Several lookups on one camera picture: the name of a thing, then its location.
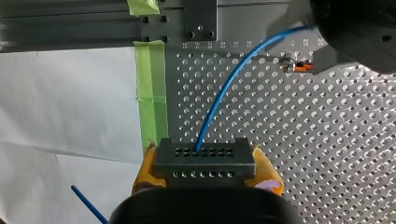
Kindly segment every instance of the blue pneumatic hose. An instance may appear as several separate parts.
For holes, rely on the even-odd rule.
[[[306,26],[301,26],[301,27],[296,27],[289,29],[285,32],[279,33],[277,35],[274,35],[265,41],[261,42],[256,48],[254,48],[247,56],[245,56],[244,59],[235,67],[235,69],[231,72],[230,76],[227,78],[227,80],[224,82],[223,87],[221,88],[218,97],[216,98],[215,102],[213,103],[212,107],[210,108],[209,112],[207,113],[204,125],[202,126],[202,129],[198,135],[197,142],[195,144],[195,151],[199,152],[202,147],[202,143],[204,142],[207,130],[209,129],[210,122],[212,119],[215,117],[216,112],[219,109],[219,105],[221,103],[221,100],[224,98],[226,92],[228,89],[230,89],[231,84],[233,83],[233,80],[238,76],[239,72],[244,68],[244,66],[247,64],[249,60],[251,60],[256,54],[258,54],[262,49],[268,47],[271,44],[274,44],[275,42],[284,39],[285,37],[304,31],[308,30],[309,28]]]

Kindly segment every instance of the blue rod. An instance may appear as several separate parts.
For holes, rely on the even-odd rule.
[[[79,191],[79,189],[72,185],[72,190],[76,193],[79,199],[91,210],[91,212],[103,223],[107,224],[106,218],[88,201],[88,199]]]

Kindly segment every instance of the green masking tape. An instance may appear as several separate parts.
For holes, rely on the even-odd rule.
[[[160,14],[157,0],[128,0],[128,6],[132,16]]]
[[[137,99],[143,147],[168,137],[165,56],[162,41],[134,42],[137,65]]]

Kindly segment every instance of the hole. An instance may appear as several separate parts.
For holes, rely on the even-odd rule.
[[[227,176],[228,176],[228,177],[234,177],[234,176],[235,176],[235,173],[234,173],[233,171],[228,172],[228,173],[227,173]]]
[[[390,35],[384,35],[381,37],[382,42],[389,42],[392,39]]]

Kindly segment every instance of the metal bracket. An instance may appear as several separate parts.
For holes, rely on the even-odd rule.
[[[184,40],[218,40],[217,0],[184,0]]]

